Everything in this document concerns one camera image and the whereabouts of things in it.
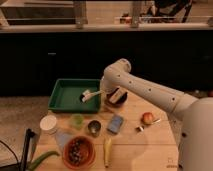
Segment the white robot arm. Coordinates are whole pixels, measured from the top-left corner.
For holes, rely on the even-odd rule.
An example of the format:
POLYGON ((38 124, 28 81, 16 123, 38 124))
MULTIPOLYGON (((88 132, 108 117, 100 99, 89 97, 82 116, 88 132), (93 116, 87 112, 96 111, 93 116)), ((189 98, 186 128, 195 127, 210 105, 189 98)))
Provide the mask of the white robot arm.
POLYGON ((120 86, 182 122, 177 171, 213 171, 213 97, 196 98, 136 77, 125 58, 108 65, 101 82, 107 94, 120 86))

